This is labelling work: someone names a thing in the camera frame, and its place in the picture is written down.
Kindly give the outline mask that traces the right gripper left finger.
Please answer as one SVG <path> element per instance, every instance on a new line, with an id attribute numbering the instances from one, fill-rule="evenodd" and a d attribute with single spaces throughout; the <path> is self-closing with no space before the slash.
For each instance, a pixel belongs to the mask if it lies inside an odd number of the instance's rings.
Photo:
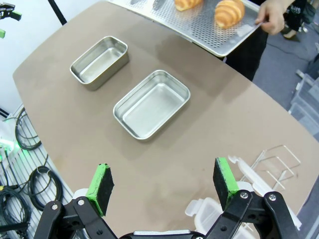
<path id="1" fill-rule="evenodd" d="M 34 238 L 72 239 L 85 229 L 91 239 L 115 239 L 116 235 L 104 221 L 114 187 L 111 168 L 99 164 L 87 193 L 63 205 L 55 200 L 43 209 Z"/>

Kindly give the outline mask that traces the person's left hand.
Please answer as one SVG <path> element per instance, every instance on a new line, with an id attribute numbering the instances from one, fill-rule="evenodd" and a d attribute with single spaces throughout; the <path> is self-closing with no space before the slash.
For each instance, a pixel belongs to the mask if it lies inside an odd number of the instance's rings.
<path id="1" fill-rule="evenodd" d="M 255 24 L 260 24 L 261 28 L 268 34 L 279 33 L 285 25 L 284 13 L 287 9 L 285 0 L 266 0 L 259 8 Z"/>

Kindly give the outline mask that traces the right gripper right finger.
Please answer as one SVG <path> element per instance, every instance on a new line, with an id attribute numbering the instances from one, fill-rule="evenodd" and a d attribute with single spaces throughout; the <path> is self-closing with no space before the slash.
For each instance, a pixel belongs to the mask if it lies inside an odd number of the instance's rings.
<path id="1" fill-rule="evenodd" d="M 226 158 L 215 159 L 213 183 L 223 210 L 205 239 L 231 239 L 242 223 L 253 224 L 261 239 L 298 239 L 299 235 L 281 193 L 239 189 Z"/>

